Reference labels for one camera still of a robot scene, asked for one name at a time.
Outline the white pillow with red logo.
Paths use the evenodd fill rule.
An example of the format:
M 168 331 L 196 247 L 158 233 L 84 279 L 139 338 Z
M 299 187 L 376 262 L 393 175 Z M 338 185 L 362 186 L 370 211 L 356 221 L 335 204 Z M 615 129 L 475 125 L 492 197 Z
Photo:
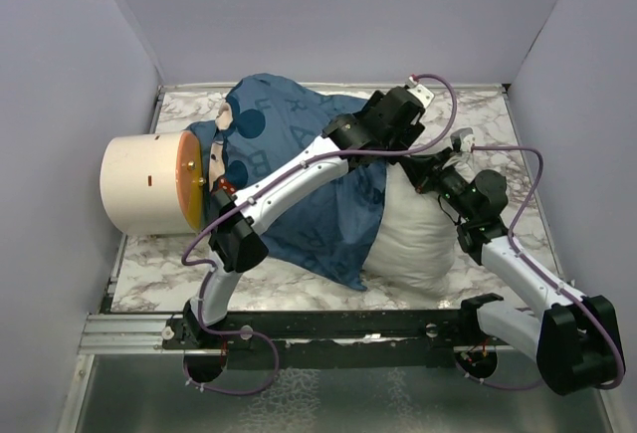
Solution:
M 419 194 L 399 164 L 386 168 L 384 210 L 362 272 L 421 297 L 440 299 L 456 259 L 457 233 L 438 196 Z

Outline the blue lettered pillowcase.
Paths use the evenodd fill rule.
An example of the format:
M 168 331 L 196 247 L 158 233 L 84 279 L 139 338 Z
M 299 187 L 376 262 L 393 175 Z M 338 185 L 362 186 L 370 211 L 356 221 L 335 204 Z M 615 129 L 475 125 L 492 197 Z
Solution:
M 300 154 L 335 116 L 365 104 L 272 74 L 242 79 L 225 101 L 230 114 L 187 127 L 200 143 L 210 191 L 255 184 Z M 361 291 L 360 273 L 380 227 L 385 189 L 383 161 L 359 167 L 288 209 L 263 242 L 272 257 Z

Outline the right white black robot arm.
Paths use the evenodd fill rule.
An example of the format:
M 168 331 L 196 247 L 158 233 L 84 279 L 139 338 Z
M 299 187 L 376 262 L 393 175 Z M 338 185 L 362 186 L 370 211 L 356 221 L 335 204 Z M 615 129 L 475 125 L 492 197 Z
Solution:
M 464 300 L 459 337 L 469 344 L 489 336 L 506 342 L 533 360 L 541 379 L 559 395 L 616 387 L 625 360 L 613 305 L 564 283 L 527 254 L 502 219 L 509 202 L 505 176 L 485 169 L 467 181 L 451 165 L 453 154 L 446 148 L 399 163 L 416 192 L 432 193 L 452 209 L 461 249 L 530 308 L 525 314 L 496 294 Z

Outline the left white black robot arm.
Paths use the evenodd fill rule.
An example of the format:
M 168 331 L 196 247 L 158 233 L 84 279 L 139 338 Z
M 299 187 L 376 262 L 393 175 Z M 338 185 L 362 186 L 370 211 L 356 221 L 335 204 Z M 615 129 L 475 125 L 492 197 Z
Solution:
M 415 153 L 423 132 L 420 119 L 433 93 L 411 78 L 385 93 L 375 92 L 363 108 L 334 117 L 307 147 L 263 180 L 210 199 L 211 222 L 197 235 L 211 254 L 209 271 L 189 302 L 192 317 L 185 335 L 194 345 L 213 345 L 222 332 L 230 299 L 242 275 L 258 266 L 269 250 L 262 240 L 272 224 L 307 196 L 350 172 Z

